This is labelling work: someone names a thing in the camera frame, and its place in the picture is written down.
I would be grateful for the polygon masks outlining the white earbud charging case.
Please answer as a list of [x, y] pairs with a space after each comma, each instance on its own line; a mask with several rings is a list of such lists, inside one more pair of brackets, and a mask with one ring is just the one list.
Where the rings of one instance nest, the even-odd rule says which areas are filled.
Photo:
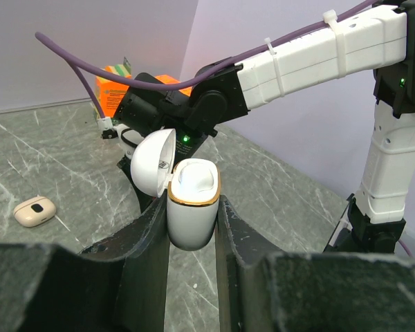
[[181, 250], [195, 251], [212, 238], [219, 208], [221, 174], [210, 160], [176, 162], [176, 130], [149, 134], [131, 157], [131, 179], [144, 194], [167, 197], [167, 232]]

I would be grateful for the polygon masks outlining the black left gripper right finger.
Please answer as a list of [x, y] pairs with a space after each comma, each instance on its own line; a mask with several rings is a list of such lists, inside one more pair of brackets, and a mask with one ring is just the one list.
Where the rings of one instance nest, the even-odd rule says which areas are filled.
[[284, 252], [226, 196], [216, 217], [221, 331], [415, 331], [415, 261]]

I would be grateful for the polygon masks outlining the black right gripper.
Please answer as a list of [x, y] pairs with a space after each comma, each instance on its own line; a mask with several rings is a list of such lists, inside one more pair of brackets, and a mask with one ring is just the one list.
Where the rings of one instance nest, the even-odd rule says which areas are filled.
[[[206, 135], [185, 125], [185, 106], [189, 95], [180, 91], [150, 91], [129, 87], [114, 113], [120, 123], [146, 137], [160, 129], [176, 130], [175, 162], [191, 158], [203, 144]], [[141, 192], [131, 178], [131, 160], [122, 157], [118, 168], [127, 177], [143, 213], [156, 199]]]

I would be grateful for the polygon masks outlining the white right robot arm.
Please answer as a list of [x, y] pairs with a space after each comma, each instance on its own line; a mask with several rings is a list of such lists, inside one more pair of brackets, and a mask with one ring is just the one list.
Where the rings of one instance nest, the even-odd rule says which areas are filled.
[[391, 253], [405, 229], [415, 172], [415, 1], [364, 1], [275, 41], [165, 84], [126, 80], [116, 118], [131, 143], [129, 179], [166, 196], [168, 232], [202, 248], [219, 206], [220, 171], [194, 157], [218, 125], [274, 153], [355, 183], [326, 250]]

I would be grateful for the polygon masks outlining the beige earbud charging case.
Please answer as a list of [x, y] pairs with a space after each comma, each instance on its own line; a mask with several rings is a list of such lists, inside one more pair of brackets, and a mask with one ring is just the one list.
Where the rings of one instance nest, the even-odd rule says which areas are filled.
[[56, 206], [50, 199], [36, 196], [16, 206], [13, 216], [23, 227], [32, 228], [53, 218], [56, 211]]

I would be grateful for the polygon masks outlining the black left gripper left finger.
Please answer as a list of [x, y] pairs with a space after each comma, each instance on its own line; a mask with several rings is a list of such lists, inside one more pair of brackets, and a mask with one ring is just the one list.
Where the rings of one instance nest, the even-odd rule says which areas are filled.
[[162, 331], [166, 200], [80, 253], [0, 243], [0, 331]]

